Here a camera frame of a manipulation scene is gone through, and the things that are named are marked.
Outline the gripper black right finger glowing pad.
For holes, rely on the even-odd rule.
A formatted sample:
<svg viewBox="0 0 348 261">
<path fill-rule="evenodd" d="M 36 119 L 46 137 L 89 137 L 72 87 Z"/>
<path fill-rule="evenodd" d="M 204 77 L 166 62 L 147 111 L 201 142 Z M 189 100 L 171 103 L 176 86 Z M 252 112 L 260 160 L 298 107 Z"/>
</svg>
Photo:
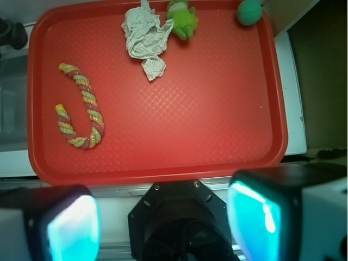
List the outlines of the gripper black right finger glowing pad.
<svg viewBox="0 0 348 261">
<path fill-rule="evenodd" d="M 227 192 L 247 260 L 347 260 L 347 167 L 297 163 L 239 170 Z"/>
</svg>

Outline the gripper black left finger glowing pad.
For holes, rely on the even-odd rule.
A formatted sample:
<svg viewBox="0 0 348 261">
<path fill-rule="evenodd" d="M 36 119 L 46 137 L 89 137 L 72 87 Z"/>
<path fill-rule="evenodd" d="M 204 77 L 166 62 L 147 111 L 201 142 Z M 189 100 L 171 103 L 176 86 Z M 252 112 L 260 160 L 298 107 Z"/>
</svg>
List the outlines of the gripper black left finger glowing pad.
<svg viewBox="0 0 348 261">
<path fill-rule="evenodd" d="M 1 190 L 1 260 L 96 260 L 97 200 L 83 185 Z"/>
</svg>

